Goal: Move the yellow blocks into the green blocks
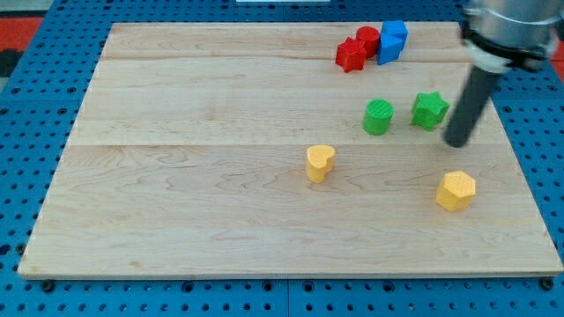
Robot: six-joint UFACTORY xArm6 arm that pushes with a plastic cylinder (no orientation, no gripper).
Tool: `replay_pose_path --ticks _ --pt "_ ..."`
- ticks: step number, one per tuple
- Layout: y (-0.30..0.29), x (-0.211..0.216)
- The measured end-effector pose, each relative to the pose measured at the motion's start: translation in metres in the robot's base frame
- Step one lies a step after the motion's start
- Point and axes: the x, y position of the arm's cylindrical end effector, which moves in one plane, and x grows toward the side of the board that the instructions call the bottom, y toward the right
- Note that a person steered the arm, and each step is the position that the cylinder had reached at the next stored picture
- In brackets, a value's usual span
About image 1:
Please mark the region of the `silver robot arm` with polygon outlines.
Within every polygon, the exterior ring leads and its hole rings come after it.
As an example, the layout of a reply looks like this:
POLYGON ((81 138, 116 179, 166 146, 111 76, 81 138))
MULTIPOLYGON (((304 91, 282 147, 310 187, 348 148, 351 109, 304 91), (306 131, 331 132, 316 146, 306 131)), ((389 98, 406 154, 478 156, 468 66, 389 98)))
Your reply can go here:
POLYGON ((540 70, 554 53, 563 0, 471 0, 461 38, 477 68, 503 74, 540 70))

